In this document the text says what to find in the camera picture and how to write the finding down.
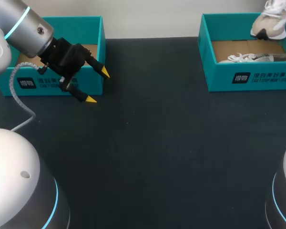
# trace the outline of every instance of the white wall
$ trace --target white wall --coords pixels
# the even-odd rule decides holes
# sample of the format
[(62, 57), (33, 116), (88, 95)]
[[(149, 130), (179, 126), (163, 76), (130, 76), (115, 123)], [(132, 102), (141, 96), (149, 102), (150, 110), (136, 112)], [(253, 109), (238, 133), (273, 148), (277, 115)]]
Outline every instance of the white wall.
[(266, 0), (23, 1), (41, 16), (102, 15), (107, 38), (197, 36), (202, 13), (257, 12), (264, 8), (266, 2)]

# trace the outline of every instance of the white cable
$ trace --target white cable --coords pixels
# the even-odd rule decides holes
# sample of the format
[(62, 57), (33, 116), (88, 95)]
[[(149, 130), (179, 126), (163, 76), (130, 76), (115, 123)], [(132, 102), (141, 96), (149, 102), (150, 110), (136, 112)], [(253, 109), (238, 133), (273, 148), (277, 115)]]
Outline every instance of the white cable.
[(20, 128), (24, 127), (26, 124), (30, 123), (31, 121), (34, 120), (34, 118), (36, 117), (36, 114), (30, 109), (28, 108), (20, 99), (19, 97), (16, 95), (15, 89), (14, 89), (14, 78), (15, 75), (17, 73), (17, 71), (21, 68), (21, 67), (32, 67), (35, 70), (38, 70), (39, 67), (33, 63), (30, 62), (22, 62), (20, 64), (18, 64), (14, 70), (12, 71), (12, 73), (10, 74), (10, 92), (11, 95), (14, 97), (15, 101), (18, 103), (18, 105), (23, 108), (26, 112), (28, 112), (31, 115), (31, 118), (29, 118), (27, 121), (21, 123), (20, 125), (16, 126), (15, 128), (13, 128), (11, 131), (16, 131), (19, 130)]

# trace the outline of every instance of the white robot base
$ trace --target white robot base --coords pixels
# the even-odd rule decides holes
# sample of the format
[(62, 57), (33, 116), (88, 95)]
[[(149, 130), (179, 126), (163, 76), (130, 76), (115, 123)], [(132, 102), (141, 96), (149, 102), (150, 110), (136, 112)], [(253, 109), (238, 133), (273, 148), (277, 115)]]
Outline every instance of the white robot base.
[(265, 212), (270, 229), (286, 229), (286, 153), (273, 179)]
[(68, 229), (67, 199), (36, 149), (0, 129), (0, 229)]

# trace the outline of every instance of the shoe sole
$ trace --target shoe sole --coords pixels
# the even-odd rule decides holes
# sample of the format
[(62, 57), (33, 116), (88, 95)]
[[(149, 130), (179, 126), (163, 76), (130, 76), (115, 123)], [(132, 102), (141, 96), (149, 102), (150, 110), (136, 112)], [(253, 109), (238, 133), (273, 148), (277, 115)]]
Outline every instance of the shoe sole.
[[(251, 31), (250, 31), (250, 34), (251, 34), (251, 36), (253, 36), (253, 37), (255, 37), (255, 38), (258, 38), (254, 33), (253, 33), (253, 29), (251, 29)], [(277, 35), (277, 36), (275, 36), (275, 37), (268, 37), (268, 39), (267, 40), (283, 40), (283, 39), (285, 39), (286, 38), (286, 30), (284, 30), (280, 35)]]

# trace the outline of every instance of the black table surface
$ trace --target black table surface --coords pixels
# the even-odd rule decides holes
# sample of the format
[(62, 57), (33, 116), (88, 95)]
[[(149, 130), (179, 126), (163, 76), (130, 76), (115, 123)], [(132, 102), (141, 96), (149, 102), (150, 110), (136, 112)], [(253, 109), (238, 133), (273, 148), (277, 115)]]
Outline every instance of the black table surface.
[[(71, 229), (266, 229), (286, 91), (209, 93), (197, 38), (108, 40), (97, 104), (25, 97)], [(0, 92), (0, 128), (28, 115)]]

